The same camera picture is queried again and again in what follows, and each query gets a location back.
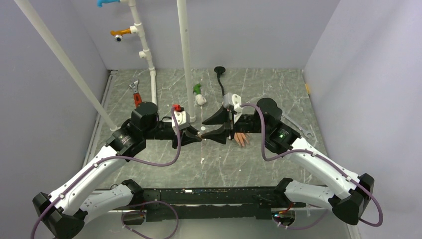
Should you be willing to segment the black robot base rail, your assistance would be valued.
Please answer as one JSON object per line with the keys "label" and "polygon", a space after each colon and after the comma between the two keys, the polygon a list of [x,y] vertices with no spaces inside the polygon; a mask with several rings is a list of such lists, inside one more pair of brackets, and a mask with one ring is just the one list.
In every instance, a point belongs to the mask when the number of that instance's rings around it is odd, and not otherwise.
{"label": "black robot base rail", "polygon": [[281,199],[274,190],[274,186],[145,188],[143,197],[122,209],[139,210],[147,222],[160,222],[175,218],[270,220],[279,212],[290,216],[305,207]]}

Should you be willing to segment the glitter nail polish bottle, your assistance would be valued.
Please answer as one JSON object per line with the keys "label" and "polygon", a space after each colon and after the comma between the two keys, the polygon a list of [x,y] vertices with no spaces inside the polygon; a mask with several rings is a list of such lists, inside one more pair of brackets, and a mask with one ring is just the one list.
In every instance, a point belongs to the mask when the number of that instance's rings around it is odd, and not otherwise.
{"label": "glitter nail polish bottle", "polygon": [[207,132],[207,129],[205,126],[200,127],[200,131],[198,132],[198,137],[203,139],[203,135]]}

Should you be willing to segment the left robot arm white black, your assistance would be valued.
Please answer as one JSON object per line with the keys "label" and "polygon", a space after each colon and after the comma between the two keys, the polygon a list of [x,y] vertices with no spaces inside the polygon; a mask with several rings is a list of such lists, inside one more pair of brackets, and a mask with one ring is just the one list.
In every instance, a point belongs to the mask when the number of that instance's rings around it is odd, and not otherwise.
{"label": "left robot arm white black", "polygon": [[30,234],[43,223],[57,239],[75,237],[91,220],[116,208],[139,208],[145,202],[144,190],[134,180],[124,180],[116,188],[94,195],[93,191],[114,171],[146,148],[148,140],[169,140],[181,147],[201,139],[190,124],[190,116],[180,105],[171,108],[171,120],[159,119],[155,103],[142,102],[122,126],[114,131],[98,154],[68,182],[51,193],[39,193],[32,202],[38,219]]}

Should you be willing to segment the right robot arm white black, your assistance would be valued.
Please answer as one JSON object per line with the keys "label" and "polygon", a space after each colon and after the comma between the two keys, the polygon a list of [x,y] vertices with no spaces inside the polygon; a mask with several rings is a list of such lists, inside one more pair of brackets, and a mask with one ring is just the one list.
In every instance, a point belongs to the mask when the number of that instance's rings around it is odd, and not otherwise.
{"label": "right robot arm white black", "polygon": [[264,157],[269,162],[286,158],[305,168],[323,182],[309,185],[291,178],[282,179],[274,189],[277,205],[306,203],[331,211],[349,225],[362,222],[362,215],[373,196],[374,178],[365,173],[351,172],[316,150],[304,137],[281,120],[283,112],[271,98],[262,98],[254,106],[253,114],[244,114],[244,104],[237,95],[225,100],[220,109],[203,121],[204,125],[218,125],[203,138],[225,144],[236,133],[260,133],[261,151],[274,153]]}

